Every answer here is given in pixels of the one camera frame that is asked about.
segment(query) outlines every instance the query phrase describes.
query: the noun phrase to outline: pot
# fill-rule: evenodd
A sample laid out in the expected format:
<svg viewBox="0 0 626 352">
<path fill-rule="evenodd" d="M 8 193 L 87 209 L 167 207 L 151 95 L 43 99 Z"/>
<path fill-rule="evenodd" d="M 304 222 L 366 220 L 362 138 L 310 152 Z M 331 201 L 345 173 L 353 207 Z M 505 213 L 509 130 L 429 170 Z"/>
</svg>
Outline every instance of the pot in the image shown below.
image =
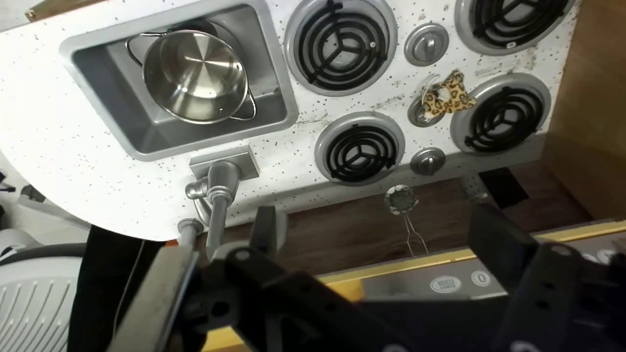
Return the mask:
<svg viewBox="0 0 626 352">
<path fill-rule="evenodd" d="M 157 37 L 143 60 L 132 48 L 139 37 Z M 143 78 L 155 101 L 178 119 L 214 125 L 225 119 L 257 117 L 257 101 L 243 62 L 220 37 L 196 29 L 139 33 L 126 40 L 126 46 L 143 66 Z M 237 115 L 243 105 L 249 105 L 249 115 Z"/>
</svg>

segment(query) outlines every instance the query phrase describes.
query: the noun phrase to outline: screw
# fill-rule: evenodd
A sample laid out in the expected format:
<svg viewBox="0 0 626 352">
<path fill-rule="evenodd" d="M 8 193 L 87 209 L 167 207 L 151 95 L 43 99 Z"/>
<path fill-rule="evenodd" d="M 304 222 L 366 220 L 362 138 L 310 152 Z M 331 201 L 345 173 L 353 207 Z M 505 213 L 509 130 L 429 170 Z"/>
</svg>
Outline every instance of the screw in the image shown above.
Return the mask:
<svg viewBox="0 0 626 352">
<path fill-rule="evenodd" d="M 235 258 L 241 259 L 241 261 L 245 261 L 245 259 L 251 258 L 251 252 L 249 252 L 249 250 L 237 250 L 237 252 L 235 252 Z"/>
</svg>

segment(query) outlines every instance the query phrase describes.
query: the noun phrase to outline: metal bracket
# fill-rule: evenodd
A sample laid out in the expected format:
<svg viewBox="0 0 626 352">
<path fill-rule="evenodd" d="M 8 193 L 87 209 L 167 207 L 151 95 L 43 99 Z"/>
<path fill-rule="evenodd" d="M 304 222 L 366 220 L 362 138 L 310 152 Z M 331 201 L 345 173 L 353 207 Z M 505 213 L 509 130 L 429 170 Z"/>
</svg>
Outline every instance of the metal bracket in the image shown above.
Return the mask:
<svg viewBox="0 0 626 352">
<path fill-rule="evenodd" d="M 239 179 L 259 177 L 259 166 L 253 148 L 239 146 L 192 158 L 190 168 L 198 179 L 206 179 L 216 162 L 233 162 L 239 168 Z"/>
</svg>

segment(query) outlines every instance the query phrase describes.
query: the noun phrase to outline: wooden cabinet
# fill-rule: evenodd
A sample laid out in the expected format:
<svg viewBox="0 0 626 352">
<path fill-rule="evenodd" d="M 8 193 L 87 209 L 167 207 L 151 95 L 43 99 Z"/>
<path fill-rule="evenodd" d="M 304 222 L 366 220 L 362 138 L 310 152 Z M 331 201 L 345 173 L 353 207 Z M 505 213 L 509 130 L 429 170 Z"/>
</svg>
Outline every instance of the wooden cabinet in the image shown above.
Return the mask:
<svg viewBox="0 0 626 352">
<path fill-rule="evenodd" d="M 626 218 L 624 37 L 624 0 L 583 0 L 544 154 L 595 218 Z"/>
</svg>

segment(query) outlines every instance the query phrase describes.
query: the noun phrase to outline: electric coil burner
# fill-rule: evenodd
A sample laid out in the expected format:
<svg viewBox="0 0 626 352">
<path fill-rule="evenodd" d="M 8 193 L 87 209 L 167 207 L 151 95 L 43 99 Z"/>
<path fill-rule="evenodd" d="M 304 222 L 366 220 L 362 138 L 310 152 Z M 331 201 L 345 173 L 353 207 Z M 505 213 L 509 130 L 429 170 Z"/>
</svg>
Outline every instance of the electric coil burner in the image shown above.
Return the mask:
<svg viewBox="0 0 626 352">
<path fill-rule="evenodd" d="M 374 83 L 392 62 L 394 46 L 394 11 L 384 0 L 310 0 L 288 27 L 294 76 L 327 95 Z"/>
<path fill-rule="evenodd" d="M 509 54 L 542 40 L 576 0 L 458 0 L 462 40 L 484 54 Z"/>
<path fill-rule="evenodd" d="M 403 134 L 382 113 L 353 113 L 321 132 L 315 152 L 317 166 L 329 179 L 366 183 L 400 164 Z"/>
<path fill-rule="evenodd" d="M 452 138 L 464 152 L 493 154 L 523 144 L 544 123 L 550 91 L 534 76 L 507 74 L 480 85 L 478 107 L 454 115 Z"/>
</svg>

